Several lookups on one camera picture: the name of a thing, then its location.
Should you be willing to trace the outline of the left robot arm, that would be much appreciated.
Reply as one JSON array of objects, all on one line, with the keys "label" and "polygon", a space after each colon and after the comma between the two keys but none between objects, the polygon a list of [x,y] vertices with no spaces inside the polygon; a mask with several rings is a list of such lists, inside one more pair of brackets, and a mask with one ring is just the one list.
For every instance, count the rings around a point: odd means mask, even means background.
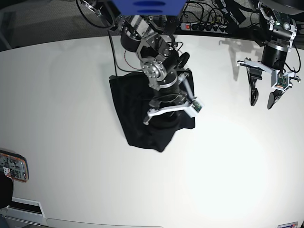
[{"label": "left robot arm", "polygon": [[291,69],[286,63],[287,54],[295,47],[294,39],[297,26],[292,15],[304,11],[301,0],[253,0],[253,7],[259,12],[259,30],[252,35],[255,42],[263,47],[260,61],[246,58],[238,61],[237,66],[247,69],[249,83],[249,101],[254,106],[258,100],[256,83],[262,79],[262,73],[271,75],[271,87],[267,108],[271,109],[283,94],[292,88],[292,81],[300,82],[298,71]]}]

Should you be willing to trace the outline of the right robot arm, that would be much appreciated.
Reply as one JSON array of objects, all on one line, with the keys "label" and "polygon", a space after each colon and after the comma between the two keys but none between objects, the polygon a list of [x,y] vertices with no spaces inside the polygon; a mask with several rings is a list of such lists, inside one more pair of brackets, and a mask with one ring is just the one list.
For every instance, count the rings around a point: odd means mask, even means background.
[{"label": "right robot arm", "polygon": [[164,116],[183,111],[190,118],[196,117],[203,103],[195,97],[188,78],[191,71],[185,69],[190,55],[179,54],[177,42],[168,26],[176,17],[170,16],[159,27],[152,15],[123,16],[118,8],[108,0],[78,0],[76,5],[85,6],[101,21],[107,23],[108,31],[120,31],[120,42],[126,51],[136,54],[141,69],[148,78],[148,86],[154,90],[149,98],[150,109],[143,120],[148,125],[156,116]]}]

